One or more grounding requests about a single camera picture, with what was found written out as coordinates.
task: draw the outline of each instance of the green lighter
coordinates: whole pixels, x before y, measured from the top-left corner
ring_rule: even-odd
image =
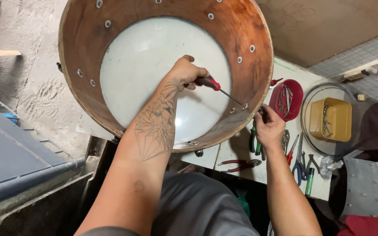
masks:
[[[309,168],[309,180],[307,180],[306,185],[306,196],[310,196],[310,193],[312,192],[312,185],[313,185],[313,177],[315,176],[315,169]]]

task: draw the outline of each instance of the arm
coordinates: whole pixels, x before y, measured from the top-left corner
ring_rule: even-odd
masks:
[[[174,144],[177,93],[206,77],[205,68],[183,56],[162,79],[123,135],[90,211],[75,235],[100,226],[120,226],[150,235],[164,171]]]
[[[264,145],[268,175],[268,206],[276,235],[322,235],[312,207],[297,186],[281,148],[285,122],[267,105],[257,113],[256,137]]]

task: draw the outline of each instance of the blue-handled scissors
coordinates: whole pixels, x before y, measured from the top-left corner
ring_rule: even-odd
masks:
[[[295,160],[295,164],[292,170],[293,175],[295,175],[295,170],[297,170],[297,185],[301,185],[301,180],[308,180],[309,179],[309,173],[307,172],[306,166],[304,163],[302,163],[302,159],[304,162],[304,155],[305,153],[302,152],[302,146],[303,146],[303,132],[300,133],[300,138],[298,142],[298,151],[297,151],[297,159]]]

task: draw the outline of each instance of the wooden drum shell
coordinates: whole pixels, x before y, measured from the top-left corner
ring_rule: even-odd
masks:
[[[81,107],[103,128],[121,137],[125,128],[113,117],[100,88],[100,66],[110,42],[127,26],[156,16],[189,20],[222,46],[231,67],[233,97],[220,120],[191,144],[175,144],[173,152],[217,145],[239,132],[265,99],[273,72],[269,29],[254,0],[69,0],[59,30],[59,55],[66,82]],[[109,27],[105,22],[111,21]]]

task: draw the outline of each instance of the red-handled pliers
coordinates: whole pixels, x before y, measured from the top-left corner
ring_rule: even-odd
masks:
[[[253,160],[250,160],[250,161],[245,161],[245,160],[226,160],[226,161],[221,162],[218,165],[224,165],[224,164],[230,164],[230,163],[238,163],[238,164],[241,164],[241,165],[239,167],[237,167],[237,168],[230,169],[230,170],[220,170],[220,172],[232,173],[232,172],[241,171],[241,170],[244,170],[244,169],[247,169],[247,168],[253,168],[253,167],[257,166],[257,165],[260,165],[262,163],[262,161],[258,160],[258,159],[253,159]]]

